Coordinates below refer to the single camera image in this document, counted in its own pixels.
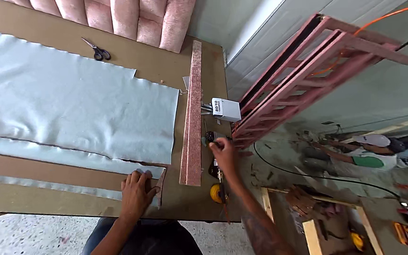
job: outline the concrete floor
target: concrete floor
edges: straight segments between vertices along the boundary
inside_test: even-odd
[[[0,254],[77,255],[99,218],[7,214],[0,216]],[[203,254],[254,254],[241,223],[180,222]]]

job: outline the pink wooden frame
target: pink wooden frame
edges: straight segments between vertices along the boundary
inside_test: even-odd
[[[315,18],[316,16],[311,17],[302,26],[296,37],[304,32],[309,22]],[[394,51],[399,47],[399,42],[369,31],[362,31],[358,37],[355,37],[353,33],[358,27],[330,17],[318,16],[318,18],[321,19],[320,23],[296,47],[287,60],[275,70],[274,74],[262,84],[260,89],[255,91],[256,84],[253,85],[241,99],[241,102],[245,101],[246,104],[242,105],[241,108],[242,120],[233,129],[232,135],[236,147],[248,147],[366,67],[384,58],[408,65],[408,56]],[[300,54],[325,29],[333,30],[333,32],[303,61],[297,60]],[[286,53],[292,43],[294,40],[275,61]],[[344,55],[345,62],[334,67],[333,71],[325,77],[310,77],[317,70],[327,68],[329,63],[334,61],[334,57],[339,54]],[[275,61],[269,69],[275,67]],[[293,67],[294,70],[279,84],[272,85],[288,67]],[[269,70],[256,83],[265,80],[266,77],[264,76],[268,75],[268,72]],[[302,95],[291,95],[296,91],[305,92]],[[267,94],[267,96],[262,101],[257,102],[263,94]]]

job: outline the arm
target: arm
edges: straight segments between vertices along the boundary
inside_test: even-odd
[[[348,144],[348,143],[342,143],[342,142],[337,142],[337,141],[332,141],[332,140],[328,141],[328,144],[330,144],[330,145],[333,146],[333,147],[335,147],[335,146],[342,146],[342,147],[348,148],[348,149],[351,150],[351,151],[354,151],[354,150],[360,148],[360,146],[358,146],[358,145],[353,145],[353,144]]]
[[[344,155],[344,154],[340,154],[340,153],[335,153],[327,148],[325,148],[325,146],[317,143],[317,142],[313,142],[313,147],[322,150],[323,152],[325,152],[325,154],[327,154],[328,156],[337,159],[339,161],[344,161],[347,163],[351,163],[354,164],[354,159],[352,159],[352,157]]]
[[[263,255],[293,255],[292,248],[286,243],[270,220],[262,206],[256,201],[251,192],[243,185],[234,165],[234,147],[226,138],[218,138],[219,148],[210,143],[218,165],[224,172],[233,194],[235,194],[243,208],[242,222],[256,254]]]
[[[146,193],[145,182],[151,178],[152,174],[149,171],[143,174],[133,171],[121,182],[121,214],[91,255],[117,255],[121,252],[128,235],[160,189],[153,187]]]

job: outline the pink tufted headboard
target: pink tufted headboard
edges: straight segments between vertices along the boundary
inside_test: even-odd
[[[196,0],[6,0],[180,52]]]

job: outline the wooden workbench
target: wooden workbench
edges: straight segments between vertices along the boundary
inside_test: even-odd
[[[156,83],[163,80],[164,85],[177,89],[184,89],[182,77],[190,75],[194,38],[188,36],[181,53],[176,54],[2,0],[0,32],[92,58],[94,51],[81,39],[85,37],[111,53],[110,63],[137,69],[136,77]],[[202,46],[202,89],[206,103],[212,97],[227,98],[222,48],[207,42]],[[144,217],[225,221],[223,207],[214,203],[209,195],[210,187],[217,180],[207,173],[211,155],[206,148],[202,149],[202,168],[205,170],[201,187],[178,183],[186,101],[186,95],[179,96],[172,165],[168,167],[163,184],[162,207],[160,210],[150,207]],[[217,125],[211,116],[205,118],[208,131],[230,135],[228,122]],[[110,190],[120,190],[120,181],[126,178],[122,174],[2,155],[0,175]],[[239,221],[239,210],[232,210],[233,206],[229,205],[230,218]],[[0,183],[0,212],[116,217],[119,211],[120,201],[117,200]]]

